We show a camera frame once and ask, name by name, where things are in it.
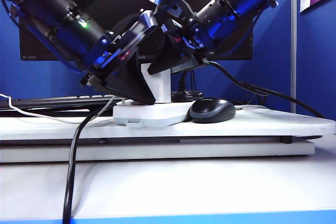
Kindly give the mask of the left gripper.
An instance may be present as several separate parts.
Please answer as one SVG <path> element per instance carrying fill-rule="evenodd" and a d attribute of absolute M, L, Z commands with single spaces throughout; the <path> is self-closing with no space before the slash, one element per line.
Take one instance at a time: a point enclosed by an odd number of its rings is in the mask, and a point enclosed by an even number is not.
<path fill-rule="evenodd" d="M 89 32 L 81 39 L 80 66 L 86 72 L 80 80 L 82 86 L 110 89 L 120 97 L 143 104 L 155 103 L 141 72 L 137 34 Z"/>

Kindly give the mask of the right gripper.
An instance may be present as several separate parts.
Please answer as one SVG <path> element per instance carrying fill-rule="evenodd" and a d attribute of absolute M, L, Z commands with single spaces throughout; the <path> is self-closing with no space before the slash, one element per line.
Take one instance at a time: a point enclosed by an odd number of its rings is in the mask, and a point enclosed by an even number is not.
<path fill-rule="evenodd" d="M 162 23 L 167 35 L 163 49 L 150 64 L 149 74 L 171 70 L 171 74 L 199 68 L 204 57 L 218 47 L 218 20 L 196 18 L 182 23 L 169 18 Z"/>

